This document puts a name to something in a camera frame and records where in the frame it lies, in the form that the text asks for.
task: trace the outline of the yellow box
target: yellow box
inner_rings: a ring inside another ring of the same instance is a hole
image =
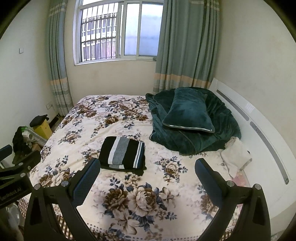
[[[45,139],[49,139],[52,135],[52,130],[50,129],[47,120],[45,120],[41,125],[33,127],[33,130]]]

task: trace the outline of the beige wall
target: beige wall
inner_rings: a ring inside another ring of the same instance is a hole
[[[74,104],[87,95],[145,95],[152,92],[155,62],[110,61],[74,66],[73,18],[76,0],[69,0],[65,20],[65,58]]]
[[[296,156],[296,43],[289,31],[263,0],[221,0],[220,33],[214,77],[252,103]],[[295,211],[293,204],[272,219],[272,231],[284,229]]]
[[[49,0],[30,1],[0,39],[0,147],[11,144],[17,128],[29,126],[35,116],[57,114],[46,109],[54,104],[45,55],[48,7]]]

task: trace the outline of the floral bedspread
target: floral bedspread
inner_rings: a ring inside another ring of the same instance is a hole
[[[42,149],[42,161],[30,173],[32,184],[49,187],[70,180],[92,157],[99,157],[107,136],[142,140],[147,167],[143,176],[101,169],[83,205],[77,207],[79,213],[99,240],[196,240],[218,208],[195,174],[195,161],[203,157],[229,180],[227,168],[219,152],[180,156],[150,141],[151,132],[144,96],[87,96]],[[57,205],[54,209],[60,215]],[[228,230],[238,215],[239,208]]]

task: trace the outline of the window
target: window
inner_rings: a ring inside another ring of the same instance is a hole
[[[153,59],[163,0],[79,0],[77,62]]]

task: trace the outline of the headboard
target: headboard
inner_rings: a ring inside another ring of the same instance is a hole
[[[245,98],[213,79],[210,90],[232,111],[241,141],[252,155],[244,169],[250,186],[262,186],[270,218],[296,201],[296,159],[275,127]]]

